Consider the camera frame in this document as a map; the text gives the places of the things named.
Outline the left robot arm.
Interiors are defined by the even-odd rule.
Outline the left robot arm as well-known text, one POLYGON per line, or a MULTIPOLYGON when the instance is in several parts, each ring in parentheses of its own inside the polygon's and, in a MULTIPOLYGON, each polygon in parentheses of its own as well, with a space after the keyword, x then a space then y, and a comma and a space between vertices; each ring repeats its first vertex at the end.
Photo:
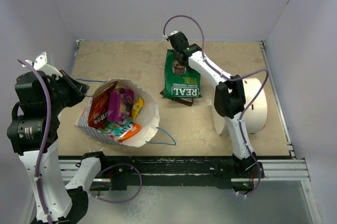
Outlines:
POLYGON ((12 109, 7 136, 27 170, 36 217, 33 223, 78 223, 87 213, 90 186, 95 177, 108 173, 103 152, 86 153, 68 184, 64 183, 59 158, 58 115, 80 103, 89 87, 64 71, 37 71, 20 75, 15 84, 19 101, 12 109))

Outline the blue checkered paper bag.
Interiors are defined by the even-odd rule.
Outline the blue checkered paper bag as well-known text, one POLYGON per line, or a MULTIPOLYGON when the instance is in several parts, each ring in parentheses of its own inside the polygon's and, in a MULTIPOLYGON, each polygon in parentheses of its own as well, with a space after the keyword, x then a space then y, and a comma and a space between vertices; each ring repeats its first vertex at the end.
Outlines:
POLYGON ((142 147, 153 143, 161 128, 158 104, 128 79, 100 81, 75 125, 109 145, 142 147))

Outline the green Real crisps bag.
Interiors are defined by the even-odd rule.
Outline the green Real crisps bag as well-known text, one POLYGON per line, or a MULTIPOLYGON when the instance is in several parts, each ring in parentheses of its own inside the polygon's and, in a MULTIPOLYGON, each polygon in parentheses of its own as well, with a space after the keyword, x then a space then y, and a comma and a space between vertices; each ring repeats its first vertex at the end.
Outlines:
POLYGON ((167 50, 164 64, 165 98, 201 98, 201 75, 181 64, 171 50, 167 50))

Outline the red Doritos bag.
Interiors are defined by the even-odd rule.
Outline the red Doritos bag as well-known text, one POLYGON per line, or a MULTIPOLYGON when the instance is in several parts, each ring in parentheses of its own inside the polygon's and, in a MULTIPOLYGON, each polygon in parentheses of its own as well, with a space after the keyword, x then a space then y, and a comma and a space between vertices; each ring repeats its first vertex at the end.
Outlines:
POLYGON ((94 94, 88 115, 88 126, 98 129, 107 122, 110 91, 116 88, 117 83, 118 81, 111 82, 99 88, 99 92, 94 94))

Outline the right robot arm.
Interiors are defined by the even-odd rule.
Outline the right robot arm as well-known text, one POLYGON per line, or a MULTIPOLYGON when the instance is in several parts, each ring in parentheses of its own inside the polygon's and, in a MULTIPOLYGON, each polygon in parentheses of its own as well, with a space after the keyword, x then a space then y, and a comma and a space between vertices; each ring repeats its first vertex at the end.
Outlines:
POLYGON ((214 87, 213 107, 227 125, 236 161, 234 171, 239 177, 247 177, 254 168, 262 176, 262 169, 250 144, 245 125, 246 97, 243 78, 222 70, 196 44, 190 44, 182 32, 174 31, 166 38, 178 61, 199 72, 214 87))

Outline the brown snack packet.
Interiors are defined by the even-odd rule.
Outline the brown snack packet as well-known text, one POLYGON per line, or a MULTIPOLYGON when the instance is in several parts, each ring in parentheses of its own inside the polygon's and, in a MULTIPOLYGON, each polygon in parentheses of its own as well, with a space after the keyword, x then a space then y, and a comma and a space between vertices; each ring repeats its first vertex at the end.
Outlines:
MULTIPOLYGON (((164 92, 164 89, 160 92, 160 95, 163 97, 163 98, 168 98, 168 97, 165 97, 165 92, 164 92)), ((186 106, 192 106, 193 105, 193 99, 192 98, 168 98, 169 100, 172 100, 176 103, 179 103, 179 104, 183 104, 183 105, 186 105, 186 106)))

